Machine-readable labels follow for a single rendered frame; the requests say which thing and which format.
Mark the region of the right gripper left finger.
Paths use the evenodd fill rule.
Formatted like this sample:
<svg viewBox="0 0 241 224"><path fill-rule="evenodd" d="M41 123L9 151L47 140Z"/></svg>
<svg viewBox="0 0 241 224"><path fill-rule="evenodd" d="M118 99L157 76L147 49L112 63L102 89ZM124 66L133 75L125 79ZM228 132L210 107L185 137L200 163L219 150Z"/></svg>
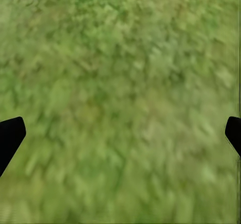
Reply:
<svg viewBox="0 0 241 224"><path fill-rule="evenodd" d="M22 117L0 122L0 177L26 136Z"/></svg>

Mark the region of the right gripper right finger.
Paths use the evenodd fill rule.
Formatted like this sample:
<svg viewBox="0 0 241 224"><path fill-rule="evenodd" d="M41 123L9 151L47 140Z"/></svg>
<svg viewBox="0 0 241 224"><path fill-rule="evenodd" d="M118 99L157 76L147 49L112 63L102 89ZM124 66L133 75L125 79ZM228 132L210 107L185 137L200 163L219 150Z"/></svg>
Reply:
<svg viewBox="0 0 241 224"><path fill-rule="evenodd" d="M241 157L241 118L228 118L225 135Z"/></svg>

